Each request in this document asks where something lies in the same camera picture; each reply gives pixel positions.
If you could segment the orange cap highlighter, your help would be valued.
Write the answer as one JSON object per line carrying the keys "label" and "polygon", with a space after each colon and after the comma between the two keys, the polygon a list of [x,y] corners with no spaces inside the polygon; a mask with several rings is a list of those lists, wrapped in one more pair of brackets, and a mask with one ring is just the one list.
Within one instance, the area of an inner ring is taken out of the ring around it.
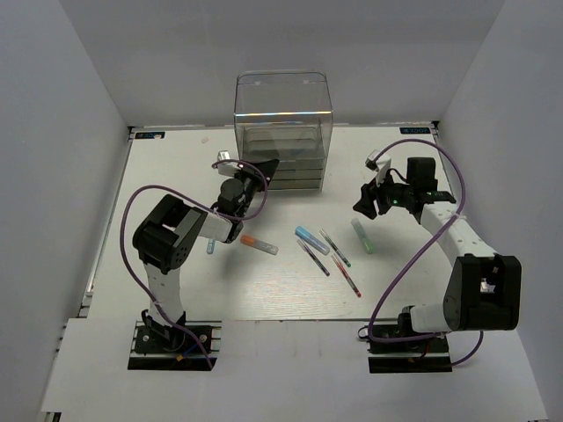
{"label": "orange cap highlighter", "polygon": [[248,235],[242,235],[240,237],[240,243],[244,244],[248,247],[251,247],[255,250],[258,251],[263,251],[265,253],[268,253],[270,255],[276,255],[279,251],[278,247],[272,244],[269,244],[267,242],[264,242],[262,240],[259,240],[255,237],[252,236],[248,236]]}

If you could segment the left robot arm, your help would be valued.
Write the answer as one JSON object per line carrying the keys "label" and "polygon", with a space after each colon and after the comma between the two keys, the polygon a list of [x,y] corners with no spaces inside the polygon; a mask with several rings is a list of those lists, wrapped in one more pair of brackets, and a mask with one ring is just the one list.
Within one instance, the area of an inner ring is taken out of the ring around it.
{"label": "left robot arm", "polygon": [[147,273],[150,308],[142,320],[156,341],[168,351],[186,340],[186,313],[179,295],[179,269],[200,237],[230,244],[238,237],[258,193],[266,194],[280,161],[243,162],[226,151],[212,167],[226,177],[216,202],[205,207],[179,193],[169,192],[152,209],[133,235],[132,245]]}

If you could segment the blue pen under arm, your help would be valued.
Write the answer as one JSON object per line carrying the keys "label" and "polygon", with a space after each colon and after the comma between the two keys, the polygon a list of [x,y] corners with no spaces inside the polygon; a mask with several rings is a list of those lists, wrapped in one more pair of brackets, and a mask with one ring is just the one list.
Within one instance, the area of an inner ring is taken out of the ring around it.
{"label": "blue pen under arm", "polygon": [[215,239],[209,239],[208,245],[207,245],[207,248],[206,248],[206,253],[208,255],[213,254],[214,251],[215,251],[215,247],[216,247],[216,240]]}

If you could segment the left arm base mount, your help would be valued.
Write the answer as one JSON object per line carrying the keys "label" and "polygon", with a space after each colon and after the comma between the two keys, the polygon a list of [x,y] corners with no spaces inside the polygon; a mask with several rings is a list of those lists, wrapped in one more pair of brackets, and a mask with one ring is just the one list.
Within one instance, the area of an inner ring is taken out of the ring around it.
{"label": "left arm base mount", "polygon": [[[219,357],[222,337],[221,322],[189,324],[215,365]],[[128,358],[128,370],[207,372],[211,370],[195,341],[180,333],[179,342],[167,343],[141,321],[135,324]]]}

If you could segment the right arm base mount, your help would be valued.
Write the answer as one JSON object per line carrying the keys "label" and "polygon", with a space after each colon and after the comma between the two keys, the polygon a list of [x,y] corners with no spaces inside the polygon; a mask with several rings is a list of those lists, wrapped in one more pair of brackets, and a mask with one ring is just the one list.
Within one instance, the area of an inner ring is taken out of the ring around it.
{"label": "right arm base mount", "polygon": [[380,343],[369,339],[368,326],[357,332],[368,347],[369,372],[378,375],[448,373],[452,371],[446,338],[404,343]]}

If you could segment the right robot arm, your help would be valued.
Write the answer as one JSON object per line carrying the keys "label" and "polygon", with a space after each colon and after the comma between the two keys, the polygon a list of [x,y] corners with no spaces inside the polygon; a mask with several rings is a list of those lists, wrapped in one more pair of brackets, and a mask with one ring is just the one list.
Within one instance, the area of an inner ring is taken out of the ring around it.
{"label": "right robot arm", "polygon": [[391,175],[391,159],[370,157],[366,166],[376,176],[361,188],[353,209],[369,219],[401,207],[430,233],[451,264],[443,299],[410,305],[398,316],[397,333],[389,339],[418,350],[435,335],[453,331],[512,331],[519,321],[522,266],[485,243],[457,210],[451,193],[441,191],[435,160],[411,157],[406,180]]}

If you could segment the blue cap highlighter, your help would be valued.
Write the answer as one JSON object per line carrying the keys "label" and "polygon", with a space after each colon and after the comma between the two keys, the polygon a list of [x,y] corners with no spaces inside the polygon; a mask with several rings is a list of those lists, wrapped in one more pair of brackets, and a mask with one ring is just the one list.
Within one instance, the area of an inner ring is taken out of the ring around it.
{"label": "blue cap highlighter", "polygon": [[313,234],[310,233],[307,229],[303,226],[297,226],[295,229],[295,234],[298,238],[302,241],[307,243],[309,246],[313,247],[316,251],[319,251],[321,254],[327,256],[330,252],[330,248]]}

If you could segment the green cap highlighter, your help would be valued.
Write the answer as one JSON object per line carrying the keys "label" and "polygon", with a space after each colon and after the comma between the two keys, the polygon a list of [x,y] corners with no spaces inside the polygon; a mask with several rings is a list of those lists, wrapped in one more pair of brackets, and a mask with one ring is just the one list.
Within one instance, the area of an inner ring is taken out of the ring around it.
{"label": "green cap highlighter", "polygon": [[365,228],[362,226],[361,222],[357,218],[353,218],[351,220],[351,225],[359,237],[363,249],[366,251],[367,254],[373,254],[375,252],[375,246],[372,243],[371,239],[369,238]]}

